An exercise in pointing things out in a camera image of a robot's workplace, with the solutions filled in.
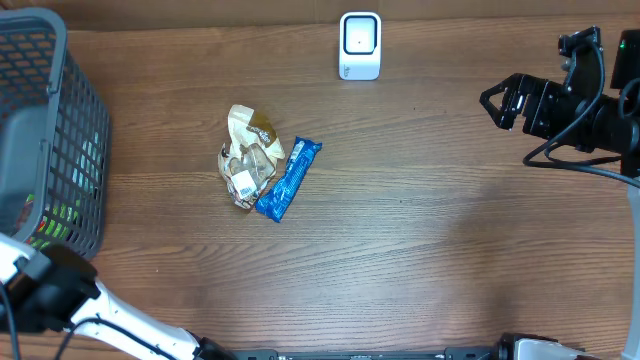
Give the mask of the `blue cookie packet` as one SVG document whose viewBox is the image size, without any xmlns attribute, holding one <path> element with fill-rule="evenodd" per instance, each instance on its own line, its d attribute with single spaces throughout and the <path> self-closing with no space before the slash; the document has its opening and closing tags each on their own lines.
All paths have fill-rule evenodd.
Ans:
<svg viewBox="0 0 640 360">
<path fill-rule="evenodd" d="M 321 143 L 297 137 L 287 159 L 284 175 L 266 195 L 259 198 L 255 205 L 256 210 L 274 222 L 280 223 L 321 149 Z"/>
</svg>

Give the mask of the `beige brown snack bag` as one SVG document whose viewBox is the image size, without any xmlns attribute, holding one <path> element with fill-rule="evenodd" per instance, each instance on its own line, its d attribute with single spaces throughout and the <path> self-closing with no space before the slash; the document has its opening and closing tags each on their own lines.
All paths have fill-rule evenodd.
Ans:
<svg viewBox="0 0 640 360">
<path fill-rule="evenodd" d="M 218 170 L 234 204 L 250 210 L 273 179 L 285 152 L 268 117 L 234 104 L 227 116 L 231 143 L 218 153 Z"/>
</svg>

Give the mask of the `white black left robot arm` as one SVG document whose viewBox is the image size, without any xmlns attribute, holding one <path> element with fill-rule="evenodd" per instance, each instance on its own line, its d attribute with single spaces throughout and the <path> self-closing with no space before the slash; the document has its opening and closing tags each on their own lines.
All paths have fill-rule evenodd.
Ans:
<svg viewBox="0 0 640 360">
<path fill-rule="evenodd" d="M 191 332 L 167 325 L 119 299 L 82 256 L 64 245 L 36 249 L 1 236 L 1 330 L 12 355 L 21 357 L 18 335 L 64 332 L 59 359 L 71 338 L 82 335 L 138 359 L 230 360 L 233 354 Z"/>
</svg>

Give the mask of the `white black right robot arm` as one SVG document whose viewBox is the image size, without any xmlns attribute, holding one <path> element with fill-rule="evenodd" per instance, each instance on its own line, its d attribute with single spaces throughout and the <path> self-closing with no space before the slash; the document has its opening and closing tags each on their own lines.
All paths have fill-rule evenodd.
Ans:
<svg viewBox="0 0 640 360">
<path fill-rule="evenodd" d="M 622 32 L 612 76 L 605 75 L 601 30 L 558 39 L 565 57 L 562 83 L 515 73 L 481 93 L 494 124 L 543 139 L 524 159 L 534 168 L 568 170 L 627 186 L 632 220 L 639 220 L 639 32 Z"/>
</svg>

